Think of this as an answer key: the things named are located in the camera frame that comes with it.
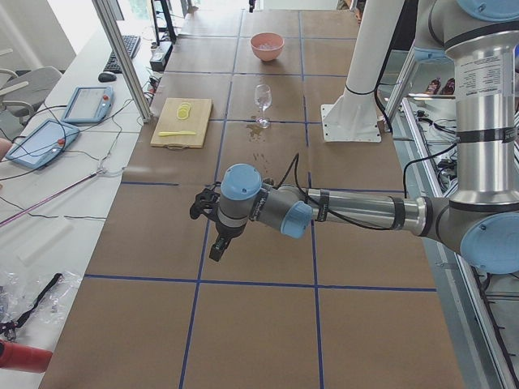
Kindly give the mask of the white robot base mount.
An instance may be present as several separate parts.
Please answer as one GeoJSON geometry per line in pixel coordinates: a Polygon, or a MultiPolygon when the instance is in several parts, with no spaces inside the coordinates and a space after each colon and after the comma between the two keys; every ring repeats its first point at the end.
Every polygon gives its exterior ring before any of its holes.
{"type": "Polygon", "coordinates": [[[326,142],[381,141],[375,91],[404,4],[404,0],[367,2],[344,92],[334,104],[321,106],[326,142]]]}

